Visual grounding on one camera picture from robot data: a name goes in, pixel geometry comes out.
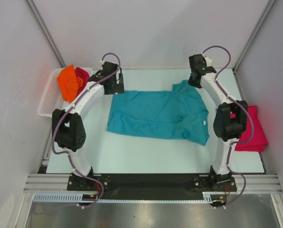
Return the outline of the teal t shirt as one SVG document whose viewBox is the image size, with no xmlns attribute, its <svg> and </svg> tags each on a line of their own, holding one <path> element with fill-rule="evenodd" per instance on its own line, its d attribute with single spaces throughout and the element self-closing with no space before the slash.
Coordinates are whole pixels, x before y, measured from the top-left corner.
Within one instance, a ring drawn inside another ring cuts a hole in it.
<svg viewBox="0 0 283 228">
<path fill-rule="evenodd" d="M 107 131 L 204 146 L 209 139 L 208 110 L 186 80 L 170 91 L 126 91 L 112 98 Z"/>
</svg>

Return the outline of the white perforated plastic basket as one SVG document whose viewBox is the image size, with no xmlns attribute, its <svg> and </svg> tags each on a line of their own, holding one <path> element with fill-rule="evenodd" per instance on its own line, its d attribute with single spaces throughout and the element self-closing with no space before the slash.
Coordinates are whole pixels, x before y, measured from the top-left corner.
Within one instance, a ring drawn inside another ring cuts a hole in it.
<svg viewBox="0 0 283 228">
<path fill-rule="evenodd" d="M 40 104 L 38 106 L 38 114 L 40 116 L 51 117 L 52 113 L 55 109 L 63 109 L 63 104 L 70 104 L 62 98 L 58 83 L 57 77 L 61 70 L 64 68 L 55 69 L 52 71 L 49 80 L 47 82 L 45 91 L 42 95 Z M 92 73 L 92 69 L 90 68 L 82 68 L 87 71 L 89 76 Z"/>
</svg>

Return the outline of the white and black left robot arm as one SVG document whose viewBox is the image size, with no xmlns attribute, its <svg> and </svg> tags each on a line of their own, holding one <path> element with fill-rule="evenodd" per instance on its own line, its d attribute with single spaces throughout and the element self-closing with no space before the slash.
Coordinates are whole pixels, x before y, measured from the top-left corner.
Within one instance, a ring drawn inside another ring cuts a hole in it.
<svg viewBox="0 0 283 228">
<path fill-rule="evenodd" d="M 73 173 L 78 175 L 78 185 L 84 190 L 94 186 L 94 177 L 89 175 L 92 166 L 81 151 L 86 142 L 83 120 L 104 95 L 124 92 L 121 67 L 113 62 L 102 62 L 102 69 L 93 74 L 82 92 L 65 109 L 55 109 L 52 113 L 52 152 L 65 154 Z"/>
</svg>

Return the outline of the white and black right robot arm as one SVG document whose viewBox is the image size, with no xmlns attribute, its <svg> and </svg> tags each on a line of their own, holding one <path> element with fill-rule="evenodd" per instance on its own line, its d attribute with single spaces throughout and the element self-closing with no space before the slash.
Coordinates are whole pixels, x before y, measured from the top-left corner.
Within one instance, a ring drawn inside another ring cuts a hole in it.
<svg viewBox="0 0 283 228">
<path fill-rule="evenodd" d="M 246 131 L 248 105 L 246 101 L 238 101 L 216 77 L 217 71 L 210 65 L 209 59 L 202 54 L 189 56 L 190 77 L 188 84 L 203 88 L 214 101 L 217 110 L 213 122 L 213 130 L 218 138 L 217 152 L 207 178 L 205 187 L 213 191 L 224 190 L 227 184 L 234 181 L 230 170 L 231 152 L 235 140 Z"/>
</svg>

